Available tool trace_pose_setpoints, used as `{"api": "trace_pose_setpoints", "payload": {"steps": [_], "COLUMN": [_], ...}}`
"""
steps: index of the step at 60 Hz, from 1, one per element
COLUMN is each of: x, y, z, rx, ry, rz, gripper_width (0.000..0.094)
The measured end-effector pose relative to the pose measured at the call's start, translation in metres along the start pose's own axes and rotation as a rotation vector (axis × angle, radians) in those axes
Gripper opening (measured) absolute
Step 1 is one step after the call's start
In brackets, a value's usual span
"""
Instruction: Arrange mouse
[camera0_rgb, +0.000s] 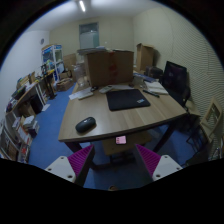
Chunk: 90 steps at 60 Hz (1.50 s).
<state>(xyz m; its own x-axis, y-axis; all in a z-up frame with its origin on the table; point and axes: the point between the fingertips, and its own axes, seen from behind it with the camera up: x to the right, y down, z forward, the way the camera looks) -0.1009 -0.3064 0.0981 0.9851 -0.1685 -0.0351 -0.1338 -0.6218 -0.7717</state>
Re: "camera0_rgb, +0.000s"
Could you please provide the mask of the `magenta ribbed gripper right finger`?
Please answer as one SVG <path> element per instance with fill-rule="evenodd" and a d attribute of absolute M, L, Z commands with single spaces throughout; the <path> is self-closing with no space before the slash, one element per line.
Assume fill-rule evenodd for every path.
<path fill-rule="evenodd" d="M 182 167 L 169 155 L 158 155 L 152 150 L 139 144 L 135 145 L 138 155 L 153 181 L 160 180 L 172 173 L 180 171 Z"/>

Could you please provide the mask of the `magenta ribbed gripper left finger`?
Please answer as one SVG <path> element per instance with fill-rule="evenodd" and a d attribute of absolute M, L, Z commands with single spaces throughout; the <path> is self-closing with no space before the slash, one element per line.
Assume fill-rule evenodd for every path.
<path fill-rule="evenodd" d="M 89 145 L 68 157 L 59 156 L 46 168 L 46 171 L 78 186 L 83 186 L 94 155 L 94 146 Z"/>

